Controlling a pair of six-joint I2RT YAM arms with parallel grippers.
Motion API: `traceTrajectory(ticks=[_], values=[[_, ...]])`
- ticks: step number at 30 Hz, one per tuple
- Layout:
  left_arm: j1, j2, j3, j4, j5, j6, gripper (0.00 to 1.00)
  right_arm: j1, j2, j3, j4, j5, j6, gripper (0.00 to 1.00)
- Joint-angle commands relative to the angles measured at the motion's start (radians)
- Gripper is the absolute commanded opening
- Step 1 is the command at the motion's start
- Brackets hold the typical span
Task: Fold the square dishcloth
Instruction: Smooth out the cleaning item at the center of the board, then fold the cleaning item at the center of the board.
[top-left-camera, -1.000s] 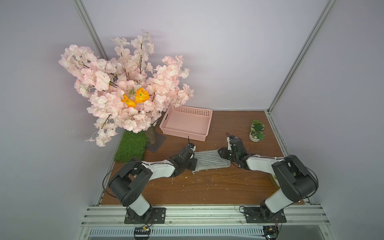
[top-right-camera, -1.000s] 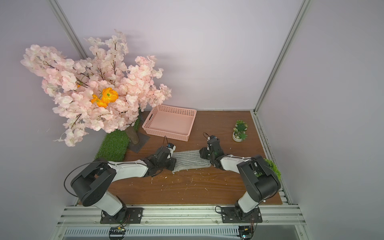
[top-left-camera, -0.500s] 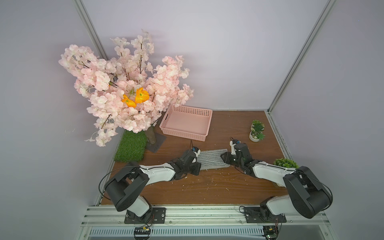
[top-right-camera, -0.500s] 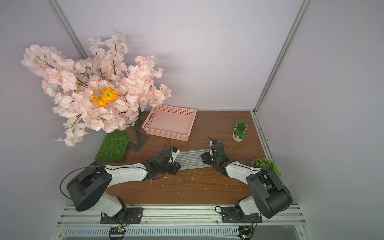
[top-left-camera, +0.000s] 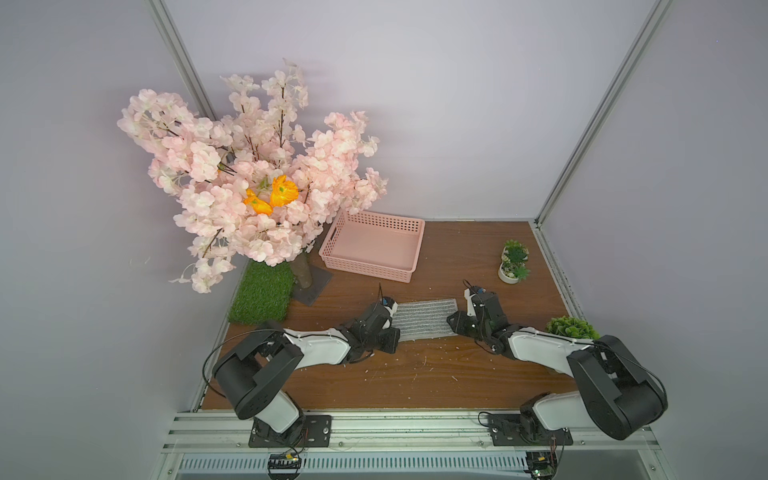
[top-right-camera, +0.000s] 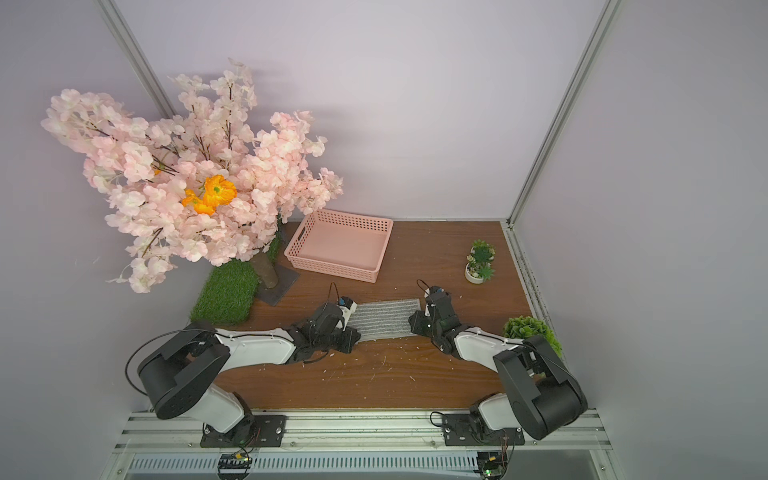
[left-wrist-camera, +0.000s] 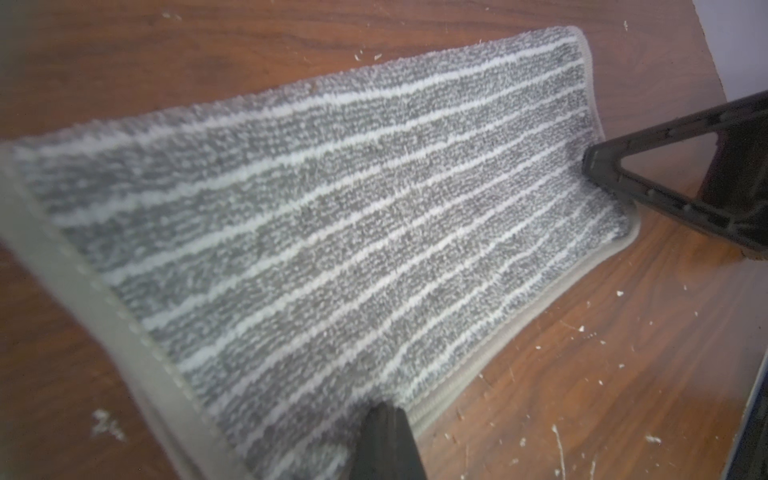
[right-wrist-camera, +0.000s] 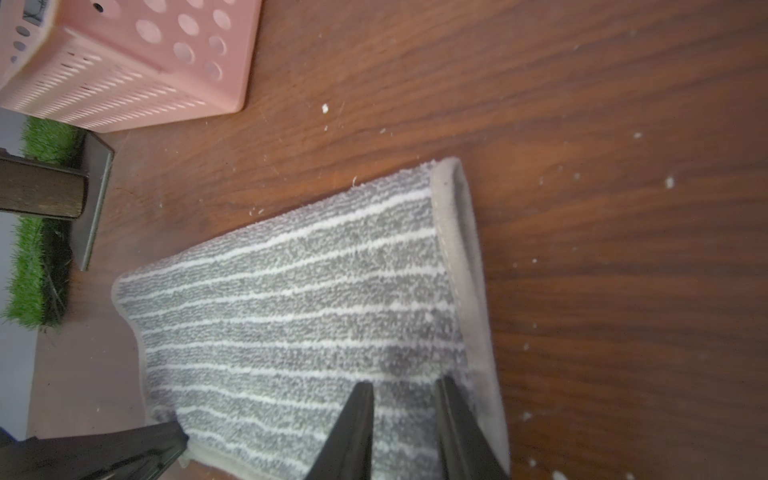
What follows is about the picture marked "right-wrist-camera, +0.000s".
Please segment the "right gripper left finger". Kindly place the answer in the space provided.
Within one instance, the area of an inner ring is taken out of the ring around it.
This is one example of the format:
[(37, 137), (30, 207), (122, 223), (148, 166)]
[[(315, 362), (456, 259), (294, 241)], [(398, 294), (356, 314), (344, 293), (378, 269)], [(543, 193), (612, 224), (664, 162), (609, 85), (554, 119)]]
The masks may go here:
[(358, 382), (305, 479), (371, 478), (374, 387)]

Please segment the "grey striped dishcloth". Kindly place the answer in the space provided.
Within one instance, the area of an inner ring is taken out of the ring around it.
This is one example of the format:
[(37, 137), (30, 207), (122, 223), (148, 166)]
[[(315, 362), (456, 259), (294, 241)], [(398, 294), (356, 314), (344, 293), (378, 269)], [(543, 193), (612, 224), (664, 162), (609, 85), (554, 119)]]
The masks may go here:
[(353, 387), (374, 388), (372, 475), (440, 477), (435, 381), (458, 384), (503, 468), (506, 415), (469, 186), (421, 164), (120, 276), (147, 419), (185, 458), (301, 479)]

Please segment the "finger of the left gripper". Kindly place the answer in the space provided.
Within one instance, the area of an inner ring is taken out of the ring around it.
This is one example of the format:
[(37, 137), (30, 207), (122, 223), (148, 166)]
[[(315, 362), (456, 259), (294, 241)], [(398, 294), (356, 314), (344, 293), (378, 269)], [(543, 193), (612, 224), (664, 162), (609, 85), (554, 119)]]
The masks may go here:
[(17, 440), (1, 431), (3, 479), (158, 479), (185, 452), (178, 422), (109, 434)]

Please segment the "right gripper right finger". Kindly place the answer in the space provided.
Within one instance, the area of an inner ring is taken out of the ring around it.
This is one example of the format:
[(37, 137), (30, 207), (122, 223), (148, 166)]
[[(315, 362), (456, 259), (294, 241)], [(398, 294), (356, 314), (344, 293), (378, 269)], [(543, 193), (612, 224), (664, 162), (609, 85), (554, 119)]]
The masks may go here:
[(444, 376), (436, 381), (435, 392), (443, 478), (508, 479), (456, 382)]

